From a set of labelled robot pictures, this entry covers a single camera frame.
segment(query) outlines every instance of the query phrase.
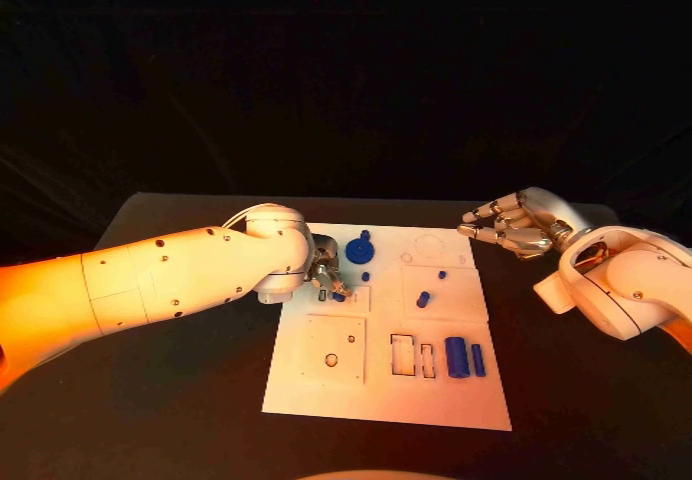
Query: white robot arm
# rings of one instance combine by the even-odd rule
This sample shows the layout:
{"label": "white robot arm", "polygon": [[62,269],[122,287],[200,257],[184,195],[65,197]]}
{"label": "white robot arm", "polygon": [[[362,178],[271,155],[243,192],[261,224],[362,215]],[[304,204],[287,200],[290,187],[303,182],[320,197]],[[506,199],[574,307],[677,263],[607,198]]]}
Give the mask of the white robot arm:
{"label": "white robot arm", "polygon": [[[230,230],[246,218],[246,232]],[[124,329],[204,310],[251,290],[284,302],[311,281],[350,295],[336,242],[303,216],[264,204],[222,227],[0,268],[0,391],[70,348]]]}
{"label": "white robot arm", "polygon": [[533,290],[555,313],[572,307],[612,337],[659,326],[692,353],[692,254],[664,236],[634,228],[592,229],[569,204],[530,187],[478,207],[464,222],[497,214],[494,229],[457,231],[497,243],[520,259],[561,252],[558,271]]}

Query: robotic hand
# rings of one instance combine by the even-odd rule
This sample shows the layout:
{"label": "robotic hand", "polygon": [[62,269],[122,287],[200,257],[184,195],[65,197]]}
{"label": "robotic hand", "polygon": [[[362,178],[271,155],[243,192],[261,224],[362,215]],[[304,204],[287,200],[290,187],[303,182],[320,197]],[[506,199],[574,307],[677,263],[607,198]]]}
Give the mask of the robotic hand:
{"label": "robotic hand", "polygon": [[[230,227],[246,219],[245,233]],[[85,341],[239,299],[291,299],[305,281],[350,295],[336,241],[262,204],[207,227],[0,268],[0,392]]]}
{"label": "robotic hand", "polygon": [[[497,214],[494,229],[468,222]],[[496,243],[523,260],[555,248],[558,271],[533,286],[555,313],[572,307],[612,337],[659,326],[692,353],[692,253],[634,228],[592,229],[569,204],[530,187],[463,216],[461,235]]]}

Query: table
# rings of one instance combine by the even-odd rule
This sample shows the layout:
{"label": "table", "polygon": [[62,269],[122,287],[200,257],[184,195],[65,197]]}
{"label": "table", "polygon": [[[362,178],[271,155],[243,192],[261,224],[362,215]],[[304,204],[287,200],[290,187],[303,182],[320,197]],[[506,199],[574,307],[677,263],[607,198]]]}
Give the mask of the table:
{"label": "table", "polygon": [[[106,248],[275,202],[310,222],[454,228],[480,202],[141,193]],[[597,224],[612,211],[578,205]],[[295,478],[395,469],[464,478],[683,477],[692,362],[654,329],[610,338],[555,315],[533,264],[473,242],[513,432],[261,413],[279,305],[255,294],[76,347],[0,397],[3,478]]]}

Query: black curtain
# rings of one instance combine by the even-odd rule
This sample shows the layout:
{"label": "black curtain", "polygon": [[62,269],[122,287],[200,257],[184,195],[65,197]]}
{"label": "black curtain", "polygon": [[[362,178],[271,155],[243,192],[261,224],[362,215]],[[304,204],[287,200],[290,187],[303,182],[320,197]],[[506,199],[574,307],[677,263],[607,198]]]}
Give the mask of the black curtain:
{"label": "black curtain", "polygon": [[166,3],[0,3],[6,264],[91,249],[137,191],[538,185],[689,241],[683,12]]}

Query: small blue piece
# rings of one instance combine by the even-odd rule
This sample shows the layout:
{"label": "small blue piece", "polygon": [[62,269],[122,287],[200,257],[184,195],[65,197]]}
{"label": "small blue piece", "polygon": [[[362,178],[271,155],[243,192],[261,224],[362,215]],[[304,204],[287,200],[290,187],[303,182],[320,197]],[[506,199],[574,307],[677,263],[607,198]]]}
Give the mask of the small blue piece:
{"label": "small blue piece", "polygon": [[468,368],[468,357],[465,356],[465,342],[461,337],[444,339],[447,350],[447,372],[451,378],[467,378],[471,376]]}
{"label": "small blue piece", "polygon": [[480,345],[474,343],[471,345],[471,355],[473,355],[473,369],[476,370],[476,376],[486,376],[486,366],[483,365],[483,352],[480,351]]}
{"label": "small blue piece", "polygon": [[375,256],[375,247],[370,243],[370,232],[363,230],[360,232],[360,238],[354,238],[346,244],[346,258],[356,265],[363,265],[372,260]]}
{"label": "small blue piece", "polygon": [[425,305],[428,304],[429,300],[429,293],[428,292],[421,292],[421,296],[418,297],[418,300],[415,301],[415,305],[418,305],[418,308],[425,308]]}

